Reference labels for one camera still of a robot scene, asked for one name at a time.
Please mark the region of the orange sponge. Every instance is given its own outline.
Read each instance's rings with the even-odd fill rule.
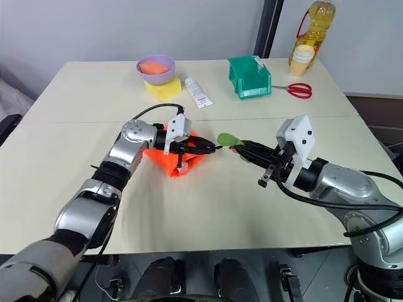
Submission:
[[[157,63],[156,61],[153,60],[148,60],[139,65],[140,70],[143,74],[163,74],[169,70],[168,67],[163,66],[160,63]]]
[[[183,154],[182,157],[182,168],[178,170],[176,164],[178,163],[178,154],[167,154],[164,155],[163,150],[145,150],[146,156],[155,162],[157,165],[161,166],[168,174],[168,177],[180,177],[185,175],[197,165],[201,160],[204,159],[205,155],[195,155],[195,154]]]

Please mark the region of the floor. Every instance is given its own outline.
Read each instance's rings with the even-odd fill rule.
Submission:
[[[120,255],[117,263],[99,266],[98,283],[102,287],[107,287],[111,278],[120,277],[125,284],[123,295],[128,298],[147,266],[154,260],[166,256],[184,260],[188,293],[211,295],[215,294],[214,265],[223,258],[235,258],[248,271],[262,302],[290,301],[281,288],[278,264],[288,264],[292,272],[298,276],[305,302],[340,302],[346,290],[344,275],[355,261],[349,247],[315,252],[302,257],[293,257],[288,250],[283,249]],[[0,255],[0,263],[7,258]],[[78,287],[89,266],[88,263],[80,263],[71,281],[72,288]],[[91,276],[84,288],[81,301],[110,301],[96,287],[94,276],[95,274]]]

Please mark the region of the gray wall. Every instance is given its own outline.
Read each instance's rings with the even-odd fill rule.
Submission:
[[[37,97],[71,60],[252,54],[264,0],[0,0],[0,73]]]
[[[284,0],[271,57],[288,57],[314,0]],[[403,96],[403,1],[334,0],[319,58],[347,94]]]

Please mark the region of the table surface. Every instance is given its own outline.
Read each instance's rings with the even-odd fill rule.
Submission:
[[[219,133],[229,132],[274,147],[275,133],[286,117],[309,113],[316,137],[311,158],[322,157],[346,167],[400,177],[319,61],[300,79],[314,87],[314,97],[306,101],[293,99],[284,91],[240,101],[230,91],[226,75],[223,79],[209,79],[208,75],[215,73],[205,71],[203,62],[178,62],[178,74],[183,78],[182,72],[186,72],[199,81],[215,104],[197,109],[186,91],[172,98],[172,102],[186,106],[185,114],[200,136],[215,141]],[[214,70],[227,64],[226,61],[204,63],[206,69]],[[280,68],[287,67],[286,59],[269,60],[266,64],[273,82],[280,79],[283,82],[276,84],[290,82]],[[60,209],[92,175],[90,165],[99,164],[109,151],[123,122],[157,103],[138,84],[140,79],[132,81],[130,89],[126,88],[130,92],[125,91],[128,83],[124,82],[123,71],[130,74],[133,66],[133,62],[66,64],[0,148],[0,242],[3,243],[0,254],[14,254],[29,243],[48,237]],[[100,94],[98,100],[93,99],[98,94],[94,83],[101,84],[101,79],[106,82],[100,89],[115,91],[115,98]],[[71,101],[66,96],[69,93],[75,96]],[[96,106],[97,101],[107,109]],[[174,112],[167,111],[155,110],[147,118],[169,119]],[[258,186],[262,173],[261,168],[240,160],[227,149],[206,156],[178,179],[168,178],[144,157],[124,191],[106,253],[349,243],[343,237],[341,224],[325,209],[288,198],[274,183],[266,189]],[[383,180],[376,182],[388,198],[398,200],[398,188]]]

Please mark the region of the white table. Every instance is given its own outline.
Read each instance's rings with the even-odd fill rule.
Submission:
[[[274,65],[281,65],[282,61],[285,62],[276,60]],[[214,63],[219,67],[224,64],[222,61],[208,63],[212,64],[212,68]],[[67,64],[28,113],[26,120],[0,148],[0,254],[16,253],[30,242],[48,237],[61,207],[83,180],[91,177],[93,169],[89,165],[99,164],[109,151],[122,122],[144,107],[156,103],[139,86],[138,95],[145,96],[149,102],[147,105],[143,98],[139,98],[141,105],[135,105],[128,99],[123,102],[116,98],[116,106],[110,108],[120,107],[121,110],[108,112],[92,107],[95,103],[87,97],[94,87],[83,86],[82,94],[85,98],[71,101],[70,106],[65,104],[67,91],[75,91],[79,97],[76,87],[78,82],[65,82],[62,85],[60,75],[64,77],[68,73],[72,77],[73,66],[76,66],[77,76],[80,75],[83,81],[88,82],[92,77],[105,77],[102,72],[88,71],[92,69],[91,66],[98,69],[102,65],[121,65],[120,69],[123,69],[124,65],[132,67],[135,64]],[[186,62],[178,62],[178,65],[186,69]],[[197,64],[190,62],[189,65],[192,67]],[[271,147],[276,145],[275,133],[285,119],[284,116],[262,118],[260,114],[267,109],[265,114],[284,112],[291,117],[304,113],[305,108],[312,112],[311,122],[316,136],[312,158],[322,157],[354,169],[379,171],[399,177],[397,169],[321,64],[318,62],[315,66],[318,73],[323,71],[323,85],[321,76],[313,74],[315,69],[310,70],[307,77],[311,76],[312,81],[317,81],[318,87],[330,87],[332,93],[328,99],[332,99],[332,102],[324,100],[327,102],[327,111],[319,109],[319,100],[312,98],[317,106],[310,104],[311,100],[298,100],[304,105],[290,107],[289,110],[293,112],[290,114],[284,108],[280,109],[292,102],[285,93],[262,98],[277,104],[271,111],[262,100],[248,100],[244,103],[233,98],[230,91],[226,99],[219,99],[215,94],[219,91],[208,92],[208,79],[197,73],[194,77],[204,83],[203,88],[210,93],[214,106],[199,110],[185,93],[178,96],[178,99],[173,98],[172,102],[177,103],[179,100],[178,103],[186,105],[185,113],[193,120],[192,129],[205,138],[215,140],[219,133],[229,132],[241,139],[254,140]],[[271,71],[274,79],[279,78],[273,69]],[[84,79],[83,74],[93,76]],[[306,78],[302,80],[311,84]],[[226,78],[220,82],[223,86],[227,85]],[[59,98],[64,101],[57,98],[54,85],[61,89]],[[56,108],[52,102],[63,108],[48,115],[47,106]],[[260,104],[262,110],[259,111],[259,106],[254,102]],[[257,112],[245,109],[245,104],[256,106]],[[125,105],[132,106],[132,109],[128,110]],[[221,112],[221,108],[232,110],[236,118],[228,118],[228,111]],[[172,117],[174,112],[167,111],[159,109],[148,117],[155,120]],[[328,111],[337,114],[327,115]],[[313,114],[315,112],[323,116],[316,116]],[[257,180],[262,173],[262,169],[245,163],[231,151],[219,150],[216,154],[206,156],[186,176],[169,179],[145,157],[124,191],[121,210],[106,253],[311,247],[349,243],[342,235],[341,224],[326,210],[288,198],[274,183],[266,189],[259,187]],[[401,200],[401,193],[394,185],[379,180],[377,183],[391,200]]]

